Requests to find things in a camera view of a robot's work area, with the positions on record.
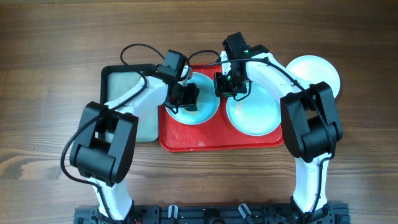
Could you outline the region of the green yellow sponge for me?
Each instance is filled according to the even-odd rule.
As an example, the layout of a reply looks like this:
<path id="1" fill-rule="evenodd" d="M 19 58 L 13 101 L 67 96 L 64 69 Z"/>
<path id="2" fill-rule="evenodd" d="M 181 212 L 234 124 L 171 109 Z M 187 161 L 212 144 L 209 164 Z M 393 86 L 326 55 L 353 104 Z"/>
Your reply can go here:
<path id="1" fill-rule="evenodd" d="M 181 107 L 185 113 L 196 113 L 198 111 L 197 97 L 184 99 Z"/>

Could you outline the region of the light blue plate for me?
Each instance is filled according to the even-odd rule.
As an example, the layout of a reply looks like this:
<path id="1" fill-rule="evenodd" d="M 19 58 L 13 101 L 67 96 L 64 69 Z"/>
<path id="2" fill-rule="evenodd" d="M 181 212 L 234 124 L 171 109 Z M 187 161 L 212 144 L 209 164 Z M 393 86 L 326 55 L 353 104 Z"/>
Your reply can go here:
<path id="1" fill-rule="evenodd" d="M 182 124 L 198 125 L 208 121 L 217 112 L 220 105 L 220 98 L 215 95 L 213 80 L 205 74 L 193 72 L 192 78 L 188 83 L 194 83 L 199 88 L 197 98 L 197 110 L 188 111 L 179 108 L 177 114 L 173 114 L 170 109 L 166 109 L 171 117 Z"/>

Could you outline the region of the white plate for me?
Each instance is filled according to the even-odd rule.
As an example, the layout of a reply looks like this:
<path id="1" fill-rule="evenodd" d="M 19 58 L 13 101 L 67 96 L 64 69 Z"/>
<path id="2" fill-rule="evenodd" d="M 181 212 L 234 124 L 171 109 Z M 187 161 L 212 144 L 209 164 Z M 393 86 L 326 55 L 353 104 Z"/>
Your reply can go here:
<path id="1" fill-rule="evenodd" d="M 326 82 L 332 89 L 333 97 L 340 92 L 341 80 L 336 68 L 326 59 L 315 55 L 303 55 L 293 59 L 287 70 L 313 84 Z"/>

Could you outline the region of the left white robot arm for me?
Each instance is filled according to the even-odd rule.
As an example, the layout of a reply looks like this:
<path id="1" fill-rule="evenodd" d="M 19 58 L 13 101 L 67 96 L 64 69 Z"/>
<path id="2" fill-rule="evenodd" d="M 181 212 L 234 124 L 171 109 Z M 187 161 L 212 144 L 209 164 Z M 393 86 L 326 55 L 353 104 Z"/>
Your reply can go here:
<path id="1" fill-rule="evenodd" d="M 159 72 L 139 75 L 139 82 L 119 98 L 88 103 L 62 152 L 63 173 L 96 192 L 99 205 L 91 222 L 136 222 L 124 178 L 132 163 L 140 117 L 162 104 L 174 111 L 196 106 L 200 92 L 196 84 L 183 84 L 179 77 Z"/>

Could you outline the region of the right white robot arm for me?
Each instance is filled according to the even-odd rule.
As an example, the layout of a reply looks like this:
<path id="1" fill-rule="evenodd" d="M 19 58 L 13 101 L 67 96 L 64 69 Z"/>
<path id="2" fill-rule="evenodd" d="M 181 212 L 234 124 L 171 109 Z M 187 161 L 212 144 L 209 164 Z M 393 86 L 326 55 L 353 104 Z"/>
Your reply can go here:
<path id="1" fill-rule="evenodd" d="M 222 45 L 216 96 L 248 97 L 256 83 L 279 101 L 282 136 L 296 164 L 293 221 L 311 223 L 326 217 L 327 167 L 343 135 L 331 86 L 294 75 L 263 45 L 249 46 L 240 32 L 227 36 Z"/>

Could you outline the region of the dark grey metal tray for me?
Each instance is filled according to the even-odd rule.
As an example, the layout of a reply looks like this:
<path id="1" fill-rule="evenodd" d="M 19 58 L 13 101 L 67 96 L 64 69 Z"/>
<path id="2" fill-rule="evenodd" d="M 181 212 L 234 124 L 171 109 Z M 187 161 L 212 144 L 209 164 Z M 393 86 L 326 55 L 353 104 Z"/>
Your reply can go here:
<path id="1" fill-rule="evenodd" d="M 131 66 L 109 65 L 101 71 L 100 103 L 119 98 L 125 92 L 139 83 L 140 72 L 154 70 L 153 64 L 137 64 Z M 137 126 L 136 142 L 153 142 L 159 137 L 158 107 L 147 110 L 147 113 L 139 118 Z"/>

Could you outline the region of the light green plate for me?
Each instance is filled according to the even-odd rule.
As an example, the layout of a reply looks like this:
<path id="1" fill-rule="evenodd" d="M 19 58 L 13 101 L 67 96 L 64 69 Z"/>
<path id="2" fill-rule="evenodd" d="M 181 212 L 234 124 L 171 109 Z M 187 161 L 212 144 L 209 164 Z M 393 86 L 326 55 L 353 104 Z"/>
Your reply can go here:
<path id="1" fill-rule="evenodd" d="M 273 132 L 281 122 L 280 104 L 257 83 L 251 83 L 251 92 L 238 93 L 236 101 L 228 98 L 226 114 L 231 124 L 250 136 L 263 136 Z"/>

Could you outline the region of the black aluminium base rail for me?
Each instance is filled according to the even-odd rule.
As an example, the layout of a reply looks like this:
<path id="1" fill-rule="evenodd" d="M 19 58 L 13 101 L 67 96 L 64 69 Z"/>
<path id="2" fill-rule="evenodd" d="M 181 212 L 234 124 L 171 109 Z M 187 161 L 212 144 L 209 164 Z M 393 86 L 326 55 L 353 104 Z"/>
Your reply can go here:
<path id="1" fill-rule="evenodd" d="M 315 212 L 310 223 L 351 223 L 348 204 L 334 203 L 326 205 L 324 212 Z M 100 213 L 98 206 L 76 208 L 73 223 L 111 223 L 108 217 Z M 178 207 L 170 205 L 135 205 L 124 221 L 116 223 L 304 223 L 299 212 L 289 203 L 269 205 Z"/>

